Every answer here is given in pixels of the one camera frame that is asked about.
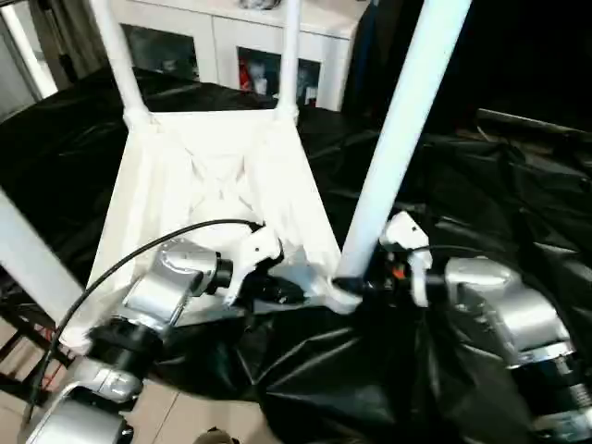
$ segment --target white metal frame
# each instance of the white metal frame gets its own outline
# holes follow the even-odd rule
[[[23,60],[25,61],[25,65],[27,66],[32,79],[35,82],[41,97],[45,98],[57,93],[54,79],[52,79],[50,76],[47,76],[43,72],[37,57],[33,53],[29,38],[27,37],[27,34],[20,23],[14,6],[7,5],[0,7],[0,13],[4,18],[6,25],[8,26],[8,30],[10,31],[10,34],[12,35],[12,38],[14,39]]]
[[[174,168],[168,170],[170,180],[166,183],[164,191],[157,193],[156,198],[166,197],[167,190],[184,190],[183,187],[190,185],[182,179],[183,168],[191,169],[182,163],[182,159],[186,157],[183,157],[182,150],[175,151],[167,143],[183,145],[184,142],[191,142],[191,137],[197,138],[202,143],[214,143],[217,140],[216,135],[222,138],[225,134],[242,131],[244,132],[240,135],[242,139],[245,137],[257,139],[258,131],[263,130],[264,127],[259,126],[253,130],[250,129],[250,125],[258,124],[271,125],[273,130],[267,131],[264,138],[259,135],[257,146],[252,147],[255,153],[250,153],[252,157],[244,160],[245,165],[249,164],[247,168],[251,173],[249,177],[252,181],[250,185],[253,187],[251,193],[260,194],[259,199],[255,199],[257,216],[276,231],[285,248],[291,246],[296,250],[304,251],[305,262],[301,265],[313,264],[317,271],[324,267],[321,274],[327,275],[327,281],[330,281],[332,276],[360,276],[365,271],[370,254],[385,226],[390,208],[413,155],[471,0],[426,0],[424,3],[401,78],[394,92],[387,120],[351,222],[339,269],[335,252],[331,248],[335,242],[333,233],[328,225],[293,122],[297,113],[294,103],[294,80],[298,61],[300,1],[288,0],[288,2],[290,11],[288,37],[285,40],[286,46],[282,57],[281,99],[276,111],[163,115],[150,113],[143,103],[131,69],[130,54],[125,45],[123,32],[113,20],[108,3],[106,0],[91,0],[125,106],[124,118],[130,133],[92,271],[94,277],[124,253],[128,253],[146,241],[147,237],[153,238],[161,234],[162,230],[177,228],[176,224],[182,222],[169,220],[167,223],[164,220],[167,215],[175,214],[175,206],[183,205],[177,201],[162,202],[153,212],[134,211],[134,208],[129,208],[130,203],[133,202],[134,207],[142,210],[152,195],[154,182],[160,180],[158,174],[167,172],[155,169],[156,165],[160,167],[158,160],[165,163],[171,162],[169,157],[172,156],[177,157],[181,162],[171,164]],[[195,124],[202,125],[201,129],[206,131],[207,128],[203,127],[204,123],[214,127],[209,135],[200,134],[199,131],[180,134],[183,129]],[[159,157],[158,149],[163,146],[163,143],[167,146],[166,157],[162,157],[161,154]],[[282,183],[282,180],[288,182],[287,188],[268,192],[266,189],[266,187],[269,188],[268,185]],[[207,189],[207,183],[204,182],[202,185]],[[281,194],[283,191],[295,193],[292,197],[296,199],[281,200],[280,198],[284,197]],[[18,211],[6,198],[0,202],[0,209],[3,224],[11,221],[13,227],[9,231],[3,229],[2,237],[14,237],[14,240],[19,241],[12,242],[13,245],[19,243],[14,249],[0,248],[0,263],[53,318],[59,319],[68,306],[68,300],[74,301],[77,290],[72,289],[67,273],[63,269],[60,271],[56,259],[47,254],[46,247],[34,238],[31,228],[22,217],[19,217]],[[219,213],[222,216],[228,216],[223,210],[224,208],[212,206],[209,213],[203,216],[214,218],[220,216]],[[147,227],[146,224],[150,225],[150,221],[153,226],[156,226],[155,229]],[[216,236],[212,236],[212,231],[205,234],[206,236],[201,237],[199,242],[207,243],[215,238],[228,240],[232,237],[231,233],[225,230],[217,231]],[[320,242],[320,244],[311,245],[314,242]],[[25,255],[29,257],[36,254],[45,256],[46,260],[39,262],[38,266],[46,266],[47,272],[31,270],[31,263],[24,260]],[[117,285],[120,287],[128,284],[137,272],[137,270],[134,271],[136,265],[138,264],[130,264],[126,271],[118,274],[116,278],[118,284],[110,284],[105,291],[99,291],[98,299],[95,297],[94,301],[89,301],[91,306],[90,308],[87,306],[87,313],[100,315],[98,309],[101,307],[104,309],[109,303],[106,294],[116,289]],[[320,287],[315,284],[318,282],[313,283],[309,289],[312,292],[334,291],[330,284]],[[63,295],[59,306],[54,301],[57,292]],[[333,294],[327,305],[340,313],[348,313],[355,308],[358,301],[343,299],[342,296]],[[188,312],[186,322],[199,320],[200,310],[203,310],[202,306],[192,308],[189,306],[186,310]],[[83,341],[83,334],[93,326],[92,321],[89,321],[93,318],[92,315],[79,322],[76,320],[73,322],[70,329],[71,338],[79,334],[79,340]],[[80,344],[81,342],[69,345],[80,346]]]

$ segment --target floor tile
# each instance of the floor tile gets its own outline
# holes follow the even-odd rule
[[[178,392],[152,381],[144,383],[142,395],[133,412],[127,413],[128,422],[134,427],[133,444],[152,444],[158,435]]]
[[[241,444],[277,444],[257,404],[210,401],[179,394],[155,444],[192,444],[212,427],[226,430]]]

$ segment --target glass cabinet door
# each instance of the glass cabinet door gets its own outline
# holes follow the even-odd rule
[[[199,80],[193,39],[187,35],[122,25],[137,68]]]
[[[135,67],[218,82],[212,17],[136,0],[110,0]]]
[[[279,93],[278,54],[237,47],[239,59],[239,85],[244,91],[277,96]],[[321,64],[300,59],[298,62],[298,85],[296,96],[298,105],[316,105],[318,80]]]

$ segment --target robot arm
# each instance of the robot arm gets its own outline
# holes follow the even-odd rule
[[[553,442],[592,438],[592,398],[584,366],[552,303],[506,265],[484,257],[451,258],[443,276],[432,266],[428,238],[405,212],[388,223],[381,243],[410,251],[412,297],[428,305],[426,284],[446,286],[449,303],[490,330],[537,435]]]
[[[91,333],[92,347],[20,437],[26,444],[127,444],[133,438],[122,411],[133,406],[163,341],[188,301],[228,289],[233,303],[257,264],[281,255],[268,228],[254,232],[233,261],[193,242],[164,243],[148,271],[123,290],[122,303]]]

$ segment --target black cable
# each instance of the black cable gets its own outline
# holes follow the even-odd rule
[[[423,247],[392,250],[392,251],[394,253],[417,253],[417,252],[432,252],[434,250],[450,250],[450,251],[457,251],[457,252],[479,253],[479,254],[484,254],[484,255],[488,255],[488,254],[493,253],[493,252],[486,252],[485,250],[480,250],[480,249],[474,248],[474,247],[464,247],[462,245],[446,245],[446,244],[424,245]]]
[[[166,234],[156,240],[152,240],[151,242],[146,243],[144,246],[140,247],[139,249],[135,250],[134,252],[128,254],[123,259],[121,259],[116,264],[112,265],[111,268],[106,270],[99,278],[97,278],[85,291],[82,292],[81,296],[72,304],[72,306],[68,309],[66,314],[64,315],[63,319],[61,320],[59,326],[54,332],[54,336],[52,337],[51,343],[49,348],[43,355],[43,363],[39,368],[39,373],[35,377],[33,381],[33,385],[31,388],[31,395],[29,396],[29,405],[27,406],[27,412],[25,412],[23,416],[23,423],[22,428],[24,428],[30,421],[33,413],[33,409],[35,405],[37,405],[37,401],[39,400],[39,394],[42,390],[42,383],[43,383],[43,376],[47,371],[47,367],[51,363],[53,359],[54,353],[57,351],[57,347],[59,345],[59,339],[62,336],[62,333],[66,329],[68,322],[72,319],[72,316],[76,313],[76,311],[80,308],[80,306],[88,299],[93,291],[95,291],[103,282],[105,282],[111,275],[113,275],[116,271],[119,270],[123,265],[129,262],[134,257],[147,252],[151,248],[161,244],[162,242],[169,241],[181,234],[188,233],[189,231],[193,231],[199,228],[211,227],[213,225],[223,225],[223,224],[240,224],[246,225],[251,230],[255,231],[259,229],[261,226],[254,222],[250,222],[244,219],[216,219],[216,220],[209,220],[206,222],[200,222],[199,224],[189,225],[185,228],[180,228],[176,231]]]

